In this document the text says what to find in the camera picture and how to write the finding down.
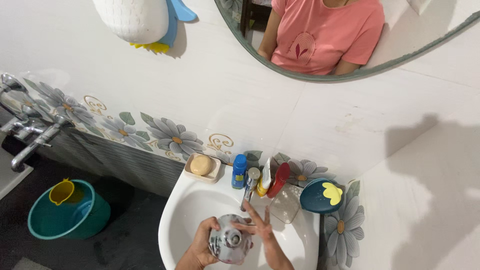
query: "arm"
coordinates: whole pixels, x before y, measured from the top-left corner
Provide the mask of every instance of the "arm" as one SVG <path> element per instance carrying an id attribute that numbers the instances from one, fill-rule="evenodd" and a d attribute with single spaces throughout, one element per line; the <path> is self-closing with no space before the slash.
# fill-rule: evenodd
<path id="1" fill-rule="evenodd" d="M 216 217 L 208 218 L 200 223 L 190 247 L 180 258 L 176 270 L 203 270 L 207 265 L 218 262 L 208 248 L 210 230 L 220 230 Z"/>
<path id="2" fill-rule="evenodd" d="M 267 60 L 271 60 L 272 54 L 276 49 L 276 36 L 278 33 L 278 26 L 282 17 L 272 9 L 270 17 L 268 18 L 267 29 L 265 30 L 262 43 L 258 48 L 258 54 L 265 57 Z"/>
<path id="3" fill-rule="evenodd" d="M 334 75 L 343 75 L 343 74 L 352 73 L 359 68 L 360 68 L 359 64 L 350 63 L 341 59 L 340 62 L 338 62 L 338 65 L 336 66 Z"/>
<path id="4" fill-rule="evenodd" d="M 257 211 L 255 211 L 246 200 L 244 201 L 244 205 L 255 225 L 232 223 L 232 226 L 239 230 L 247 231 L 250 234 L 256 234 L 262 238 L 265 247 L 265 258 L 270 268 L 273 270 L 295 270 L 273 234 L 268 207 L 265 208 L 265 221 L 263 221 Z"/>

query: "blue bottle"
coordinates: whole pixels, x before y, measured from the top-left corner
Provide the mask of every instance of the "blue bottle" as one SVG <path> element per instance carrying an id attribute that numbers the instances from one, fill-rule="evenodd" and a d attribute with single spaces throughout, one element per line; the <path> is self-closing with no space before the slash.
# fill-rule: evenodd
<path id="1" fill-rule="evenodd" d="M 247 157 L 237 155 L 233 162 L 232 187 L 242 189 L 245 186 L 245 171 L 247 170 Z"/>

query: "white sink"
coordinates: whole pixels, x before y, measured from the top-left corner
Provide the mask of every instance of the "white sink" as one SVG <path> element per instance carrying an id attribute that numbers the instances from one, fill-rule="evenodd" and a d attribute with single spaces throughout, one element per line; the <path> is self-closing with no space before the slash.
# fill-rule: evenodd
<path id="1" fill-rule="evenodd" d="M 175 184 L 158 228 L 158 246 L 167 270 L 175 269 L 177 262 L 192 243 L 202 220 L 225 214 L 248 217 L 248 213 L 240 211 L 245 190 L 233 189 L 230 184 L 232 167 L 222 165 L 220 176 L 216 184 L 205 184 L 182 173 Z M 254 194 L 251 204 L 263 218 L 265 206 L 270 205 L 271 201 L 266 196 L 260 198 Z M 316 269 L 320 215 L 299 210 L 292 224 L 285 224 L 273 215 L 270 222 L 278 243 L 295 270 Z M 254 236 L 253 243 L 254 247 L 242 265 L 218 262 L 206 269 L 270 269 L 265 260 L 261 239 Z"/>

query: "soap bar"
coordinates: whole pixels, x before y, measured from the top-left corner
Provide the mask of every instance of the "soap bar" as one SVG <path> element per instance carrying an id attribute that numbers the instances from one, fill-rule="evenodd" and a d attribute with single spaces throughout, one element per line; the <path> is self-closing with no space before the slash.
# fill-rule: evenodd
<path id="1" fill-rule="evenodd" d="M 212 169 L 212 160 L 205 155 L 195 157 L 190 163 L 190 171 L 196 175 L 205 175 Z"/>

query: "mirror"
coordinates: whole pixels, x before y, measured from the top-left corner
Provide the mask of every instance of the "mirror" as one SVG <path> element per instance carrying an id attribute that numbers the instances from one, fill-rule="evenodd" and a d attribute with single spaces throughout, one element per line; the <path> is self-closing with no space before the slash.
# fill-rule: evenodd
<path id="1" fill-rule="evenodd" d="M 215 0 L 258 61 L 306 81 L 398 65 L 480 19 L 478 0 Z"/>

